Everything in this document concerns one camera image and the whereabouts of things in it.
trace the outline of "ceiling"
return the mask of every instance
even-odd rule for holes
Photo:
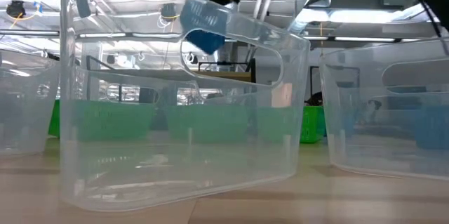
[[[11,0],[0,0],[0,48],[13,49],[21,52],[40,53],[43,49],[48,52],[59,53],[58,31],[60,28],[60,0],[21,0],[25,2],[26,20],[15,22],[6,14],[6,7]],[[120,22],[111,20],[102,14],[96,20],[79,20],[80,29],[87,33],[95,33],[105,29],[111,29],[111,32],[148,32],[149,29],[158,28],[154,23],[160,16],[159,8],[152,8],[151,5],[138,3],[128,0],[95,0],[99,2],[99,9],[113,14],[114,9],[121,9]],[[271,0],[265,22],[280,28],[287,28],[289,24],[297,17],[297,0]],[[335,6],[331,5],[329,9],[315,9],[318,11],[328,11],[330,16],[335,11],[351,8],[352,10],[373,11],[373,2],[375,0],[333,0]],[[253,15],[256,0],[241,0],[238,11],[246,15]],[[411,5],[404,5],[402,8],[392,9],[392,7],[381,8],[376,6],[379,12],[402,12]],[[22,31],[20,36],[10,35],[15,30]],[[335,21],[332,18],[323,21],[311,21],[304,31],[306,35],[330,36],[330,37],[375,37],[375,38],[429,38],[434,36],[432,26],[427,22],[427,16],[420,13],[413,16],[413,19],[406,19],[400,22],[382,22],[382,23],[359,23],[350,21]],[[158,50],[160,44],[129,44],[122,43],[123,46],[138,50],[136,46],[145,46],[146,49]],[[343,41],[312,41],[312,47],[325,48],[349,48],[355,46],[365,46],[366,42],[343,42]],[[116,44],[111,46],[110,52],[123,49]]]

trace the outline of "fluorescent light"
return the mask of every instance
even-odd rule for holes
[[[2,60],[1,63],[9,64],[9,65],[16,65],[14,62],[10,62],[10,61],[7,61],[7,60]]]
[[[138,17],[147,17],[152,15],[160,15],[161,12],[155,11],[153,13],[136,13],[136,14],[109,14],[109,16],[114,18],[138,18]]]
[[[11,71],[15,75],[18,75],[18,76],[21,76],[21,77],[29,77],[29,76],[31,76],[30,74],[28,74],[26,72],[23,72],[23,71],[20,71],[20,70],[9,70],[9,71]]]
[[[0,30],[0,34],[5,35],[46,35],[59,36],[58,31],[31,31],[31,30]]]
[[[302,9],[300,14],[296,16],[297,22],[327,22],[329,21],[328,13],[322,10]]]
[[[304,39],[308,39],[310,41],[325,41],[328,38],[327,37],[302,37]]]
[[[80,34],[81,38],[103,38],[103,37],[125,37],[125,33],[112,33],[112,34]]]
[[[420,41],[420,39],[402,39],[402,42]]]
[[[164,39],[171,39],[171,38],[179,38],[180,34],[177,33],[154,33],[154,34],[141,34],[141,33],[133,33],[134,37],[138,38],[164,38]]]
[[[393,38],[335,37],[336,41],[393,42]]]
[[[339,10],[330,14],[329,21],[343,23],[374,23],[391,22],[393,13],[373,10]]]

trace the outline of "blue object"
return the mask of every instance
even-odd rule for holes
[[[185,39],[208,55],[212,55],[217,49],[225,44],[225,38],[223,36],[204,32],[203,30],[192,31],[185,37]]]
[[[42,5],[41,5],[41,4],[39,4],[39,3],[37,3],[37,2],[34,2],[33,5],[37,7],[37,10],[38,10],[40,13],[42,13]]]
[[[424,107],[415,121],[416,145],[424,150],[449,150],[449,106]]]
[[[352,138],[353,134],[354,134],[354,126],[355,126],[356,120],[354,118],[354,116],[352,116],[351,114],[348,114],[347,116],[345,116],[343,118],[343,125],[344,125],[344,134],[346,136],[346,139],[350,139]]]
[[[199,0],[186,0],[180,22],[185,30],[193,30],[186,40],[212,55],[225,43],[228,13],[217,4]]]

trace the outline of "ceiling light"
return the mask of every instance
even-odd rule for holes
[[[176,34],[176,33],[153,33],[153,34],[133,33],[133,36],[138,37],[138,38],[174,39],[174,38],[179,38],[180,34]]]
[[[402,39],[402,42],[420,41],[420,39]]]
[[[125,33],[113,33],[113,34],[80,34],[81,38],[100,38],[100,37],[125,37]]]
[[[322,10],[302,9],[297,15],[295,21],[297,22],[327,22],[329,21],[328,13]]]
[[[373,10],[339,10],[330,14],[329,21],[343,23],[373,23],[391,22],[393,14],[387,11]]]
[[[58,31],[31,31],[31,30],[0,30],[0,34],[5,35],[41,35],[41,36],[59,36]]]
[[[336,41],[393,42],[393,38],[335,37]]]
[[[308,39],[310,41],[325,41],[328,38],[327,37],[302,37],[304,39]]]

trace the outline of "black cable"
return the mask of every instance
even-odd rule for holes
[[[434,27],[436,36],[438,36],[439,38],[441,38],[441,31],[440,31],[440,29],[438,28],[438,25],[436,24],[435,19],[434,19],[432,13],[431,13],[430,10],[429,10],[428,5],[426,5],[426,3],[423,2],[423,1],[420,1],[420,3],[422,4],[422,7],[424,8],[424,11],[426,11],[427,16],[429,16],[430,22],[432,23],[432,27]]]

